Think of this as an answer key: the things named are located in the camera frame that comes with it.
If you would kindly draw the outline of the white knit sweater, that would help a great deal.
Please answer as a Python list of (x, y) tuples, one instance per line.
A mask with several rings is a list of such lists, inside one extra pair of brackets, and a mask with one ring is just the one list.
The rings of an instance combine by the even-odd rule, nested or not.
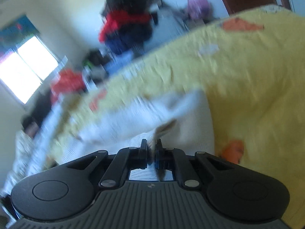
[(59, 164), (78, 159), (98, 150), (116, 154), (126, 147), (139, 147), (146, 139), (148, 167), (130, 173), (132, 180), (170, 181), (171, 172), (156, 170), (155, 144), (178, 148), (186, 155), (198, 151), (214, 154), (213, 120), (203, 90), (167, 93), (153, 99), (135, 98), (130, 105), (105, 113), (97, 121), (70, 136)]

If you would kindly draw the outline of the dark navy clothes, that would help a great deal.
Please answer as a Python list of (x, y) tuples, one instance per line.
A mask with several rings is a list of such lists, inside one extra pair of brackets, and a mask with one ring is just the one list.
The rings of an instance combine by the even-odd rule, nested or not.
[(133, 47), (142, 46), (145, 41), (150, 40), (152, 30), (150, 23), (126, 24), (119, 30), (106, 35), (105, 45), (112, 53), (121, 55)]

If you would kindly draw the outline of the white patterned bed sheet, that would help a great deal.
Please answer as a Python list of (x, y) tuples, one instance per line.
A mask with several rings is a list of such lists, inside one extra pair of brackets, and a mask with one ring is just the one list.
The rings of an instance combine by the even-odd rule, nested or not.
[(13, 187), (25, 177), (55, 165), (51, 145), (62, 122), (64, 111), (62, 102), (54, 104), (34, 138), (30, 138), (21, 130), (16, 133), (15, 160), (1, 189), (1, 195), (10, 194)]

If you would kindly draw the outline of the light blue folded blanket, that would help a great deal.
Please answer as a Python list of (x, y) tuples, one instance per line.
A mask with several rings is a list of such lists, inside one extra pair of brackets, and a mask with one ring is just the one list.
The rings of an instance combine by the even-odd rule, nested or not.
[(110, 62), (108, 62), (104, 69), (108, 76), (112, 76), (116, 72), (118, 72), (121, 68), (128, 65), (134, 59), (134, 53), (132, 51), (128, 51), (123, 53), (122, 55), (115, 56)]

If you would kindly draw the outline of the red plastic bag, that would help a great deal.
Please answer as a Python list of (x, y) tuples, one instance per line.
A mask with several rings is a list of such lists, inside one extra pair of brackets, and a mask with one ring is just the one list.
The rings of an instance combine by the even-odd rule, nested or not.
[(82, 73), (63, 69), (51, 82), (51, 102), (55, 103), (61, 94), (79, 92), (85, 88)]

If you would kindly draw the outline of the yellow floral bed quilt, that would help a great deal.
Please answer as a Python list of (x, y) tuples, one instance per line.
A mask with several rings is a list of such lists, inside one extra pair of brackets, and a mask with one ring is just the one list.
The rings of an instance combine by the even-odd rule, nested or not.
[(266, 6), (200, 27), (135, 60), (100, 89), (77, 97), (51, 145), (57, 161), (85, 126), (133, 99), (202, 89), (213, 149), (240, 139), (241, 164), (283, 182), (283, 216), (304, 227), (304, 17)]

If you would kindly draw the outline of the grey bedding bundle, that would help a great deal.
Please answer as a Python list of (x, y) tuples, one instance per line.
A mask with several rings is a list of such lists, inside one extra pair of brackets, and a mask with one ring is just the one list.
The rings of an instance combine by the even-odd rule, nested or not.
[(152, 36), (150, 40), (143, 43), (139, 52), (140, 55), (159, 48), (168, 42), (182, 36), (188, 31), (185, 26), (184, 19), (186, 14), (178, 9), (163, 6), (156, 10), (158, 16), (158, 24), (152, 22)]

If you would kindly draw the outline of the bright window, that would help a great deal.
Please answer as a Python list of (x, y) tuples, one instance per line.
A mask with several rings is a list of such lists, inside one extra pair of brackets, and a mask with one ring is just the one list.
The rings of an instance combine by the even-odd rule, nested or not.
[(1, 59), (1, 82), (22, 104), (27, 104), (58, 66), (58, 60), (39, 37), (32, 36)]

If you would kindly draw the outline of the red jacket on pile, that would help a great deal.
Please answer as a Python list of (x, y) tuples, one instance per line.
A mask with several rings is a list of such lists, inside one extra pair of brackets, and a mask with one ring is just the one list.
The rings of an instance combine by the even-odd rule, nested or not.
[(125, 10), (115, 10), (109, 12), (105, 19), (106, 22), (98, 35), (98, 41), (100, 43), (105, 42), (107, 35), (119, 30), (122, 26), (129, 24), (146, 24), (150, 22), (152, 16), (148, 13), (132, 15)]

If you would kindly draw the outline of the pink plastic bag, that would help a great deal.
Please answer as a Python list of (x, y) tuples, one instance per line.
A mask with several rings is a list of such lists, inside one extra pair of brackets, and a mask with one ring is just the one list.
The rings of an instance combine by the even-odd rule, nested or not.
[(211, 16), (212, 6), (208, 0), (188, 0), (187, 13), (192, 20), (208, 20)]

